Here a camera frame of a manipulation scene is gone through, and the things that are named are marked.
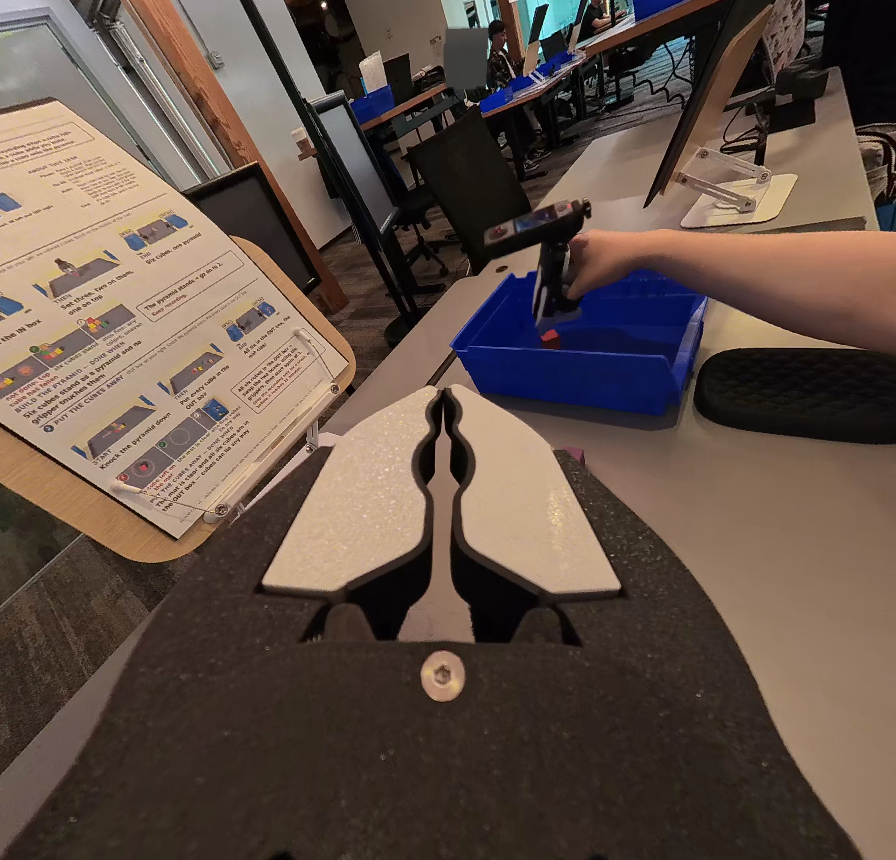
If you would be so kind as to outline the printed instruction sheet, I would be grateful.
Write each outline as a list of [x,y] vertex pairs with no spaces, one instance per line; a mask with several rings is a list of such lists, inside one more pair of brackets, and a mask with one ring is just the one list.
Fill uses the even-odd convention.
[[60,101],[8,107],[1,129],[2,430],[132,510],[109,483],[309,322]]

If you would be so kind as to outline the striped backpack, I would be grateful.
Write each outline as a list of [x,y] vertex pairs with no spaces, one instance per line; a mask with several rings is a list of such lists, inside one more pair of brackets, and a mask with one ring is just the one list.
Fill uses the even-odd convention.
[[856,128],[858,147],[869,192],[876,207],[895,199],[895,123],[875,123]]

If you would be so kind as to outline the wooden stand board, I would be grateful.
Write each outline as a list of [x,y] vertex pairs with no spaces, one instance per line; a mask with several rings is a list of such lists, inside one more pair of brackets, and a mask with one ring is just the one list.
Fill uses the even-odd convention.
[[712,139],[772,10],[773,3],[764,4],[754,14],[747,13],[745,6],[732,5],[666,147],[644,208],[678,181],[687,161]]

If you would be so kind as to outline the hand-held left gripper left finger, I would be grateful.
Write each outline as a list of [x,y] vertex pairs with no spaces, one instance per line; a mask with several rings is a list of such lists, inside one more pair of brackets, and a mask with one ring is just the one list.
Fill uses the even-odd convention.
[[266,592],[346,597],[430,545],[441,395],[421,388],[342,435],[263,575]]

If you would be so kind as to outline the person's right forearm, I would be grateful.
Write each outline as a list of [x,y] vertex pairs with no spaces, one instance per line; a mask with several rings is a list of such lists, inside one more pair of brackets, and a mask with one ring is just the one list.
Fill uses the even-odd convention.
[[895,236],[658,232],[637,268],[794,333],[895,353]]

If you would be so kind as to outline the instruction sheet on stand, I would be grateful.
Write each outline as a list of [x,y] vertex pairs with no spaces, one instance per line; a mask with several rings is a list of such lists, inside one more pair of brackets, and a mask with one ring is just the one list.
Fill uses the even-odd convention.
[[1,480],[5,487],[109,551],[136,563],[166,563],[180,559],[194,552],[225,522],[236,518],[238,504],[273,473],[275,465],[285,458],[289,450],[297,448],[299,438],[315,426],[337,397],[348,391],[357,371],[350,342],[322,314],[315,302],[292,284],[264,250],[239,237],[231,237],[231,240],[308,320],[310,327],[322,336],[323,341],[339,351],[347,365],[333,377],[337,388],[326,387],[323,396],[308,411],[292,414],[286,429],[276,437],[272,446],[261,451],[247,472],[218,499],[217,504],[228,505],[223,516],[212,511],[205,512],[204,517],[210,518],[210,521],[198,520],[183,537],[173,539],[95,485],[83,481],[58,461],[41,454],[27,441],[6,429],[2,430]]

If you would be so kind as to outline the black framed screen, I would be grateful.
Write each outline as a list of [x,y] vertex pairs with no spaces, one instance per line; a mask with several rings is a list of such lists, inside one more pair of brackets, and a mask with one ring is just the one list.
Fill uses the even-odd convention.
[[315,265],[259,163],[185,189],[182,195],[225,234],[264,250],[304,294],[319,286]]

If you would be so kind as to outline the person's right hand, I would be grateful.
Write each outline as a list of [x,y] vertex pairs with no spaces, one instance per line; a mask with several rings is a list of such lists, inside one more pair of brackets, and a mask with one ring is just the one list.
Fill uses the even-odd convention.
[[646,232],[589,230],[579,233],[569,243],[566,298],[579,301],[594,289],[646,269],[656,249],[655,237]]

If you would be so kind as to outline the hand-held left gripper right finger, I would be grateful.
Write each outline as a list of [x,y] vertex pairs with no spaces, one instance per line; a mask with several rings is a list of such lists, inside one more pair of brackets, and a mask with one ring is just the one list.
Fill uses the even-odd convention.
[[446,390],[453,532],[462,555],[547,603],[622,588],[551,446],[460,384]]

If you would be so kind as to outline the wooden post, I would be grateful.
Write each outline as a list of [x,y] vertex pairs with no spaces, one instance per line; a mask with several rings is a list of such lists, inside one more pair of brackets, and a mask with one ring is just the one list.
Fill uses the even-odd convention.
[[323,261],[318,239],[326,242],[326,235],[345,217],[326,194],[316,168],[295,156],[290,126],[277,126],[274,114],[262,104],[260,113],[249,115],[250,125],[257,126],[250,131],[173,0],[121,1],[161,53],[175,84],[189,98],[226,159],[233,165],[256,162],[261,166],[321,278],[319,305],[328,314],[340,312],[349,299]]

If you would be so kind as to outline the black office chair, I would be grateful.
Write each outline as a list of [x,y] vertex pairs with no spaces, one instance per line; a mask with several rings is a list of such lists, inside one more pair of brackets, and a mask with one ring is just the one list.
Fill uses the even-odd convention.
[[478,275],[489,262],[487,229],[532,211],[514,169],[476,107],[408,153]]

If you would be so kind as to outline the rolling whiteboard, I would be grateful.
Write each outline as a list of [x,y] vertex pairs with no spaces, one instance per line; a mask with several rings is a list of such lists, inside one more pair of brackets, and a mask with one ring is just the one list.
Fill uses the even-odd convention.
[[394,234],[397,202],[343,92],[314,101],[300,97],[297,112],[398,309],[398,317],[384,332],[386,342],[394,348],[422,317],[414,298],[418,284]]

